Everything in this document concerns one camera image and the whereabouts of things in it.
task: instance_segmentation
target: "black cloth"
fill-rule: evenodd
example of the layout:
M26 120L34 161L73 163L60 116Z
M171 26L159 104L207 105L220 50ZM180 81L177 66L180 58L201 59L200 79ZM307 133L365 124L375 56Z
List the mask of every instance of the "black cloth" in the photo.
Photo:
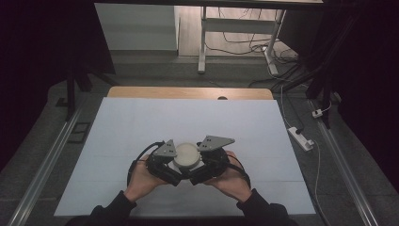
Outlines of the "black cloth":
M86 218L82 225L87 226L122 226L129 218L130 212L137 206L120 194L105 208L96 206L91 215ZM237 203L247 220L247 225L273 225L273 226L295 226L295 221L289 218L287 210L281 204L269 204L256 189L252 189L252 195L246 202Z

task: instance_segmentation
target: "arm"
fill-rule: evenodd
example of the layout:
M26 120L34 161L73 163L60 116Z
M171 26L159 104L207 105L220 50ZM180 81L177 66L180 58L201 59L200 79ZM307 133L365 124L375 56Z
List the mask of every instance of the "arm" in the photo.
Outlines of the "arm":
M105 208L96 206L85 225L91 226L118 226L123 225L130 215L133 208L137 206L136 201L160 185L166 182L152 176L146 168L145 160L148 156L144 156L137 162L132 173L130 184L125 191L121 191L118 196Z
M229 157L232 164L241 167L237 160ZM250 189L242 175L234 169L226 171L217 178L205 182L214 186L223 194L238 201L237 207L244 212L249 225L291 226L297 225L288 217L287 210L281 204L269 204L256 189Z

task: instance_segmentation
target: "power strip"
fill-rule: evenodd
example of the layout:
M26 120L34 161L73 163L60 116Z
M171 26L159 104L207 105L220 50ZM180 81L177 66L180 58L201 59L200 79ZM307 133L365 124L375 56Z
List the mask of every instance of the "power strip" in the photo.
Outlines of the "power strip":
M307 152L311 149L313 149L313 140L305 139L301 133L296 133L298 131L296 127L291 127L288 129L288 132L290 132L290 135L296 140L296 142L300 145L300 147L303 149L303 151Z

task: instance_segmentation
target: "person's right hand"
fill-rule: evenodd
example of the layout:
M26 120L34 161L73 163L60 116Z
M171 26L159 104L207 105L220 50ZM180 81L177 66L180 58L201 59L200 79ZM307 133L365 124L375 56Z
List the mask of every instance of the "person's right hand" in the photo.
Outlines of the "person's right hand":
M234 152L226 151L226 153L228 155L236 157ZM230 163L241 168L237 160L232 157L229 157L229 160ZM215 188L223 192L223 194L232 197L239 202L245 202L252 195L252 192L243 175L241 175L240 172L231 168L227 168L226 171L223 172L223 174L204 182L204 184L208 186L214 186Z

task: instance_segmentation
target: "white board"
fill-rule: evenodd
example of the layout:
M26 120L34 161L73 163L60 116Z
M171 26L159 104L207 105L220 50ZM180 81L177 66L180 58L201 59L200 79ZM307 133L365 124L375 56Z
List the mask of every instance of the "white board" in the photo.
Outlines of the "white board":
M56 216L89 215L126 187L130 164L155 141L175 145L230 137L252 187L288 213L314 214L276 101L104 98ZM139 200L137 217L242 216L236 201L210 186L159 186Z

